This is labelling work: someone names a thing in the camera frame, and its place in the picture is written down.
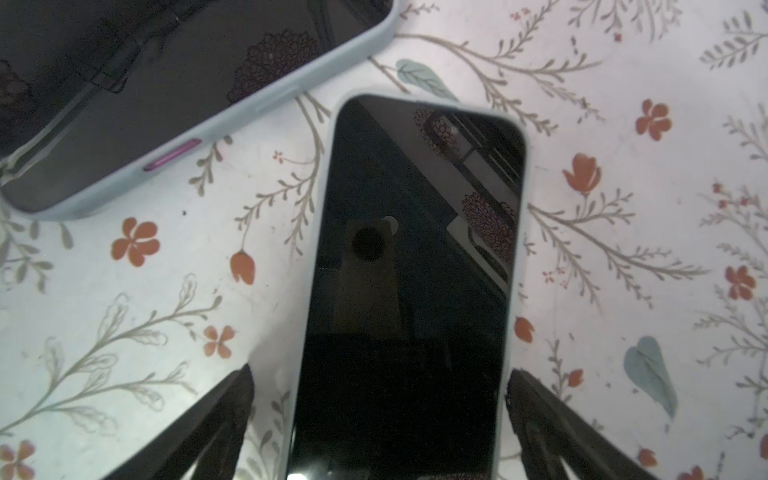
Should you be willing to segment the large phone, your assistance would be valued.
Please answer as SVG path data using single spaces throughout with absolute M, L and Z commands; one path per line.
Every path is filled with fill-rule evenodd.
M 381 50 L 395 1 L 5 1 L 1 203 L 90 214 Z

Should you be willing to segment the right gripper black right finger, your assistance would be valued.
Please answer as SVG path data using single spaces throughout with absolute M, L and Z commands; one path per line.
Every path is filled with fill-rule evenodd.
M 511 371 L 505 403 L 529 479 L 651 479 L 529 372 Z

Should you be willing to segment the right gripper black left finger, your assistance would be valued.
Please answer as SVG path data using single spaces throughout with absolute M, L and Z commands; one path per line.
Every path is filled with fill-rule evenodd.
M 254 382 L 250 367 L 231 372 L 108 479 L 232 479 L 242 449 Z

